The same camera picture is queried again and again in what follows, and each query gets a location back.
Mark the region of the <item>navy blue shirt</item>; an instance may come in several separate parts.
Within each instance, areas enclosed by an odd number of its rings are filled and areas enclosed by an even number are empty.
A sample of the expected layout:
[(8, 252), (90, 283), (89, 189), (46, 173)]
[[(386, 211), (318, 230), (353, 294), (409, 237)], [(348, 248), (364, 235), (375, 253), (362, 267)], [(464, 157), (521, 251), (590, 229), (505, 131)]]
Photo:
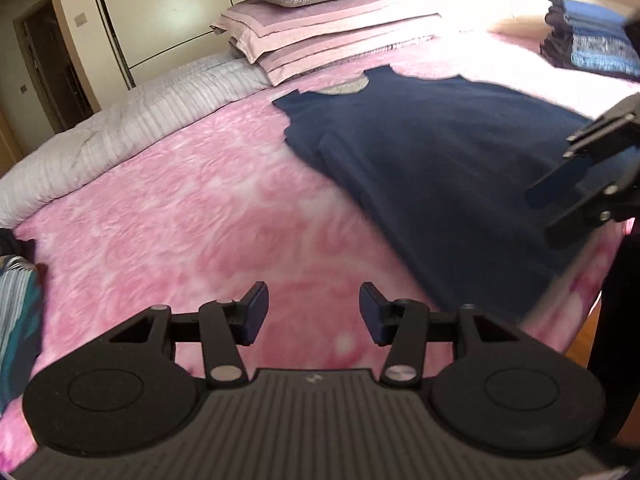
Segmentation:
[(460, 76), (381, 66), (366, 77), (353, 94), (277, 99), (286, 143), (362, 208), (436, 307), (476, 304), (523, 321), (582, 250), (550, 247), (546, 226), (620, 177), (634, 154), (602, 162), (536, 209), (526, 190), (560, 161), (582, 116)]

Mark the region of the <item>stack of blue clothes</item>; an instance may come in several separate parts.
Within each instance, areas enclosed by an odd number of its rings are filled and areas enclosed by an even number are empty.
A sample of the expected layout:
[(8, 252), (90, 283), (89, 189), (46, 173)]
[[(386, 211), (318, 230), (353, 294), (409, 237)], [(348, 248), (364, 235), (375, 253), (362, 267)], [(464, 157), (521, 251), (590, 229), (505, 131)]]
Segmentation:
[(639, 80), (639, 55), (626, 33), (627, 19), (606, 6), (548, 0), (550, 32), (540, 55), (556, 68)]

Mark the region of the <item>striped teal clothing pile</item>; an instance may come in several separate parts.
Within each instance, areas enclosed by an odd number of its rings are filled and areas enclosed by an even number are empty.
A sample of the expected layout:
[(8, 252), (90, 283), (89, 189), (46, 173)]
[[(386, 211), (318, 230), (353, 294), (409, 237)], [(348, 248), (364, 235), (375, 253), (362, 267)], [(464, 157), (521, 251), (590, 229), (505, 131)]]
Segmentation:
[(41, 352), (44, 290), (36, 241), (1, 229), (1, 414), (23, 394)]

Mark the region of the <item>white quilted duvet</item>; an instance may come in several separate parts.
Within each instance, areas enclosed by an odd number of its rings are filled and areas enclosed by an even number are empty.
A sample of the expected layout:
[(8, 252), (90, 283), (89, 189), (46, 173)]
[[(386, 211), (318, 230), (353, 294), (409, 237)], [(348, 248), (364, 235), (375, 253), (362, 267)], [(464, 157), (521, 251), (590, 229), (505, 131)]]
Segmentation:
[(14, 165), (1, 178), (1, 225), (19, 226), (165, 136), (269, 87), (259, 66), (232, 53), (209, 55), (145, 82)]

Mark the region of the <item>pink stacked pillows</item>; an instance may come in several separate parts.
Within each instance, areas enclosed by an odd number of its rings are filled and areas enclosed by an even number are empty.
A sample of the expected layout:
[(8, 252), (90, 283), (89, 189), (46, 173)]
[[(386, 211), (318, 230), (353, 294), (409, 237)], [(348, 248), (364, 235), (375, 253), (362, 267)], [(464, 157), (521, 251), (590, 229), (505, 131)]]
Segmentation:
[(295, 9), (245, 0), (212, 24), (274, 86), (355, 56), (437, 37), (446, 28), (426, 0), (333, 0)]

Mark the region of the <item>wooden door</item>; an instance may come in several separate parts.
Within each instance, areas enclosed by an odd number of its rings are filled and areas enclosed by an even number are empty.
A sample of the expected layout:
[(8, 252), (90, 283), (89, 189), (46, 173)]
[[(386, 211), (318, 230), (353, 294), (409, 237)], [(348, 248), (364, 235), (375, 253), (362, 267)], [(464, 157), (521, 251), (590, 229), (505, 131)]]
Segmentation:
[(39, 0), (13, 21), (43, 113), (55, 133), (66, 131), (93, 114), (67, 51), (52, 0)]

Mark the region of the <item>cream wardrobe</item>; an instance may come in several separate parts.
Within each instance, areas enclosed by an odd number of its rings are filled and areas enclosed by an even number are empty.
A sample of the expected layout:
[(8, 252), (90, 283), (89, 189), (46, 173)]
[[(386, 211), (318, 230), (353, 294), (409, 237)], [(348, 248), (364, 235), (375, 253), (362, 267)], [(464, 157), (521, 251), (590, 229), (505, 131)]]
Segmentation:
[(236, 0), (53, 0), (94, 110), (175, 67), (226, 50), (213, 22)]

